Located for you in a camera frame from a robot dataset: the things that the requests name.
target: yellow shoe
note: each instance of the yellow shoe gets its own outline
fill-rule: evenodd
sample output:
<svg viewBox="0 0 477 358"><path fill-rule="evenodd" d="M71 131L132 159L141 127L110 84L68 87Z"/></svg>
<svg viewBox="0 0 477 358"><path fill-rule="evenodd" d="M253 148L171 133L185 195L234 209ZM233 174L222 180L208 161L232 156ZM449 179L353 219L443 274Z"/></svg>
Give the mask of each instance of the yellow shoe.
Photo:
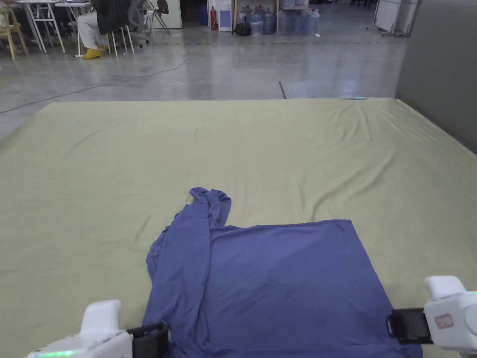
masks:
<svg viewBox="0 0 477 358"><path fill-rule="evenodd" d="M101 51L95 49L88 49L86 55L83 56L83 60L92 60L93 58L98 58L101 56Z"/></svg>

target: green led light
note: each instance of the green led light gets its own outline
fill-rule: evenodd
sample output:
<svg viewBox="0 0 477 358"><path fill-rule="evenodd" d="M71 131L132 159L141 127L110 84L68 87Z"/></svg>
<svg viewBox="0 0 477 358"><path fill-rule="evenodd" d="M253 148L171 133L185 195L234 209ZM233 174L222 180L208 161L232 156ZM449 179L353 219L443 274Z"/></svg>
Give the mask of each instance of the green led light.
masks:
<svg viewBox="0 0 477 358"><path fill-rule="evenodd" d="M39 354L38 357L69 357L75 354L74 350L66 350L64 352L52 352Z"/></svg>

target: black bag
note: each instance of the black bag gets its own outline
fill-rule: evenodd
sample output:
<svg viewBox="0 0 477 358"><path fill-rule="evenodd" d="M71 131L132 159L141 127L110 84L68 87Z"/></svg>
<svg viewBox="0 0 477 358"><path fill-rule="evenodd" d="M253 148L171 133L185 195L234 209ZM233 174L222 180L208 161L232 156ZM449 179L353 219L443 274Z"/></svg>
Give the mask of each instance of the black bag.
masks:
<svg viewBox="0 0 477 358"><path fill-rule="evenodd" d="M158 7L158 12L160 14L168 14L169 13L169 6L167 5L166 0L157 0L157 7Z"/></svg>
<svg viewBox="0 0 477 358"><path fill-rule="evenodd" d="M247 22L247 18L245 18L244 22L238 24L235 27L235 32L239 36L250 36L250 34L252 33L252 29L250 27L250 24Z"/></svg>

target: black cable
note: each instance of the black cable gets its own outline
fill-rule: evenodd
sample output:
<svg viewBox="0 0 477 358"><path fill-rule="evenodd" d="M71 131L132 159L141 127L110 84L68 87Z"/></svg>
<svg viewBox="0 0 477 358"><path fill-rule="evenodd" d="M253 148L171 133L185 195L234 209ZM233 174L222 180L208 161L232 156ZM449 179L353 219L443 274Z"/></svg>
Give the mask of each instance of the black cable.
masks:
<svg viewBox="0 0 477 358"><path fill-rule="evenodd" d="M49 97L49 98L45 98L45 99L42 99L42 100L39 100L39 101L28 102L28 103L19 105L19 106L17 106L17 107L11 108L11 109L7 109L6 111L2 111L2 112L0 112L0 115L2 115L2 114L4 114L4 113L11 112L11 111L15 111L15 110L17 110L17 109L26 107L26 106L28 106L28 105L34 105L34 104L36 104L36 103L41 103L41 102L50 101L50 100L52 100L52 99L59 98L59 97L63 97L63 96L66 96L66 95L73 95L73 94L75 94L75 93L87 91L87 90L94 89L94 88L110 86L110 85L112 85L112 84L118 84L118 83L121 83L121 82L126 82L126 81L129 81L129 80L134 80L134 79L136 79L136 78L144 78L144 77L150 77L150 76L157 76L158 74L163 74L163 73L165 73L165 72L178 70L179 67L182 66L182 65L186 62L186 56L187 56L188 54L190 54L191 51L192 51L192 50L190 50L189 52L187 52L187 53L184 54L184 60L183 60L183 61L180 63L180 65L177 66L177 67L169 68L169 69L167 69L167 70L162 70L162 71L159 71L159 72L155 72L155 73L153 73L153 74L143 74L143 75L140 75L140 76L128 77L128 78L125 78L125 79L123 79L123 80L119 80L119 81L115 81L115 82L109 82L109 83L105 83L105 84L99 84L99 85L93 86L93 87L86 87L86 88L82 88L82 89L77 90L77 91L68 92L68 93L63 93L63 94L61 94L61 95L56 95L56 96Z"/></svg>

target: fire extinguisher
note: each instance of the fire extinguisher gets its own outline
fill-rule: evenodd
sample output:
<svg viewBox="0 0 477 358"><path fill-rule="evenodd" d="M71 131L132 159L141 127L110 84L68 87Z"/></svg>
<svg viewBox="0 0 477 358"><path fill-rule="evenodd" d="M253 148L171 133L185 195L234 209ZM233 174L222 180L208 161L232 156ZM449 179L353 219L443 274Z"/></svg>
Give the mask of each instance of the fire extinguisher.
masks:
<svg viewBox="0 0 477 358"><path fill-rule="evenodd" d="M218 30L217 11L215 11L213 6L212 6L212 10L210 11L210 27L212 31Z"/></svg>

